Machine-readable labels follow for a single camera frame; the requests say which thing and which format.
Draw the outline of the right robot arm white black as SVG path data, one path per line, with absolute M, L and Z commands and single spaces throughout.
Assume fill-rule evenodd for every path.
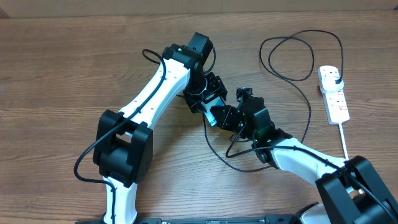
M 322 203 L 304 210 L 299 223 L 397 223 L 397 201 L 366 158 L 346 160 L 311 149 L 276 128 L 264 99 L 250 88 L 236 95 L 237 107 L 211 107 L 217 126 L 249 139 L 262 163 L 299 176 L 320 194 Z

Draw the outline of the blue Galaxy smartphone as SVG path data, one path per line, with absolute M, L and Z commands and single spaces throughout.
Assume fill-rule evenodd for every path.
M 222 97 L 217 97 L 211 100 L 209 103 L 201 103 L 205 107 L 205 118 L 208 120 L 209 124 L 214 127 L 218 126 L 221 128 L 224 125 L 223 112 L 224 106 L 226 105 Z

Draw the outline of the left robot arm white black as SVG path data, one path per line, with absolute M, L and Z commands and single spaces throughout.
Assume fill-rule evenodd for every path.
M 144 89 L 117 113 L 100 117 L 93 162 L 108 184 L 106 212 L 100 223 L 134 223 L 135 197 L 152 162 L 153 130 L 178 92 L 192 113 L 217 124 L 210 109 L 221 106 L 226 90 L 219 77 L 203 66 L 215 50 L 209 37 L 194 33 L 188 45 L 172 44 L 162 53 L 155 75 Z

